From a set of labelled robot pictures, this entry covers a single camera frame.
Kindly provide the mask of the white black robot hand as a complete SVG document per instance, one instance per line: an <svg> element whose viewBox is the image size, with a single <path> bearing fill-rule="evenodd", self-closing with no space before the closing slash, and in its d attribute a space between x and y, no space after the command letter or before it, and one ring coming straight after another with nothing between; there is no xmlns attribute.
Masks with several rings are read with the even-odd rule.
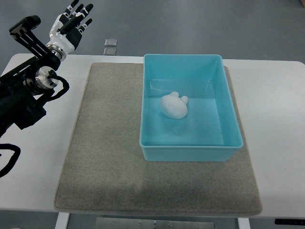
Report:
<svg viewBox="0 0 305 229"><path fill-rule="evenodd" d="M72 1L56 18L50 30L50 41L46 45L47 48L61 52L61 56L76 50L82 34L92 23L92 19L87 18L92 9L93 4L91 3L84 6L77 0Z"/></svg>

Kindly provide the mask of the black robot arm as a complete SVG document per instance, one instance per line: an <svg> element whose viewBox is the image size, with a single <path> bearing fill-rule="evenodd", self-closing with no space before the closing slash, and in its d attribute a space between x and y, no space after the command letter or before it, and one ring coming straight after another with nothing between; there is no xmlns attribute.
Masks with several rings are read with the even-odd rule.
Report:
<svg viewBox="0 0 305 229"><path fill-rule="evenodd" d="M10 35L34 56L0 77L0 134L15 124L19 129L34 125L46 115L47 102L62 97L69 83L56 74L63 54L45 46L32 32L41 20L25 17L9 29Z"/></svg>

